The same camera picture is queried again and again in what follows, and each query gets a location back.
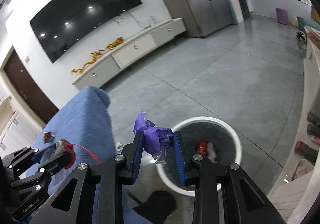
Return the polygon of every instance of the golden dragon decoration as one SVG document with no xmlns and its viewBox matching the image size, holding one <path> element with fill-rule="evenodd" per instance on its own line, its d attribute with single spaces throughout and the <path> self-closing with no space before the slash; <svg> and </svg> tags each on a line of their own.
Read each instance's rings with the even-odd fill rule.
<svg viewBox="0 0 320 224">
<path fill-rule="evenodd" d="M 73 75 L 74 73 L 77 73 L 77 72 L 80 73 L 80 74 L 83 73 L 83 72 L 84 72 L 84 68 L 85 68 L 87 65 L 93 64 L 93 63 L 95 63 L 95 62 L 98 60 L 98 56 L 102 55 L 101 51 L 105 51 L 106 49 L 112 50 L 112 49 L 114 49 L 116 46 L 118 46 L 119 44 L 122 44 L 123 42 L 124 42 L 124 38 L 119 37 L 119 38 L 117 38 L 114 42 L 108 44 L 105 49 L 90 53 L 91 56 L 92 56 L 92 60 L 89 61 L 89 62 L 86 62 L 86 63 L 82 66 L 82 68 L 72 69 L 71 72 L 70 72 L 71 75 Z"/>
</svg>

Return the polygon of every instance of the door handle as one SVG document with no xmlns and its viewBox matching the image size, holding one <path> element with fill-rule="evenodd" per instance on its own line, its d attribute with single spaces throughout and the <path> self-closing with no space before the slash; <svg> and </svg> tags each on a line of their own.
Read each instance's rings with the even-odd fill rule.
<svg viewBox="0 0 320 224">
<path fill-rule="evenodd" d="M 27 100 L 27 96 L 24 94 L 24 91 L 23 91 L 23 90 L 20 90 L 20 93 L 21 93 L 21 95 L 23 96 L 23 98 L 24 98 L 25 100 Z"/>
<path fill-rule="evenodd" d="M 5 145 L 3 143 L 0 143 L 0 147 L 5 150 Z"/>
</svg>

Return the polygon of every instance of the purple stool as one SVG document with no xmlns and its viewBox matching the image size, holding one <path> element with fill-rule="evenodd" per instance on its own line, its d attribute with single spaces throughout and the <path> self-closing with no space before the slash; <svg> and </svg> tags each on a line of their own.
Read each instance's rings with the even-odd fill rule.
<svg viewBox="0 0 320 224">
<path fill-rule="evenodd" d="M 276 8 L 278 23 L 289 25 L 288 11 L 282 8 Z"/>
</svg>

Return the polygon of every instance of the blue blanket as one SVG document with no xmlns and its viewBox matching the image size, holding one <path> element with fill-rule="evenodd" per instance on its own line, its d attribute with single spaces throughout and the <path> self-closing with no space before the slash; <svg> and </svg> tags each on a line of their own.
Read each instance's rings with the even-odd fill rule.
<svg viewBox="0 0 320 224">
<path fill-rule="evenodd" d="M 33 148 L 44 149 L 54 144 L 59 139 L 67 139 L 70 143 L 81 145 L 92 151 L 101 162 L 105 162 L 116 154 L 112 137 L 111 122 L 107 108 L 110 104 L 109 97 L 101 89 L 85 87 L 72 100 L 70 100 L 45 126 L 43 132 L 51 131 L 55 134 L 54 140 L 44 144 L 42 133 L 37 137 Z M 74 146 L 76 161 L 71 169 L 62 169 L 52 177 L 48 188 L 51 195 L 62 183 L 67 175 L 79 164 L 98 164 L 92 156 L 80 147 Z M 33 175 L 38 164 L 33 165 L 27 171 L 27 176 Z M 93 222 L 96 221 L 96 209 L 99 186 L 97 185 Z M 132 210 L 125 198 L 123 198 L 124 223 L 150 223 L 145 218 Z"/>
</svg>

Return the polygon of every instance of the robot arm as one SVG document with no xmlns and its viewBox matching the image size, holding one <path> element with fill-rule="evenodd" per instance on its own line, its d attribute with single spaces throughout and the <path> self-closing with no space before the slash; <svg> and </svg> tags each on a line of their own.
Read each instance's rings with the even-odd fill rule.
<svg viewBox="0 0 320 224">
<path fill-rule="evenodd" d="M 193 224 L 219 223 L 217 183 L 221 184 L 225 223 L 285 223 L 279 212 L 238 164 L 212 164 L 209 159 L 196 154 L 193 147 L 186 145 L 179 131 L 173 135 L 173 144 L 181 182 L 184 185 L 196 185 Z M 96 223 L 123 224 L 121 186 L 135 183 L 143 145 L 143 134 L 137 131 L 133 143 L 125 145 L 121 154 L 92 167 L 80 163 L 49 197 L 46 192 L 51 180 L 50 173 L 57 173 L 63 165 L 70 162 L 67 155 L 53 158 L 52 162 L 40 166 L 34 176 L 11 182 L 13 185 L 10 184 L 10 189 L 15 192 L 11 193 L 12 195 L 20 195 L 26 189 L 30 189 L 31 193 L 25 198 L 28 203 L 23 200 L 23 207 L 7 207 L 7 211 L 15 219 L 23 220 L 42 205 L 31 224 L 92 223 L 95 188 L 100 184 Z M 20 157 L 24 158 L 22 161 L 26 160 L 24 165 L 28 167 L 31 166 L 27 156 L 29 152 L 30 148 L 22 149 L 23 155 Z M 4 165 L 6 171 L 9 171 L 8 168 L 12 165 L 11 169 L 19 172 L 16 164 Z"/>
</svg>

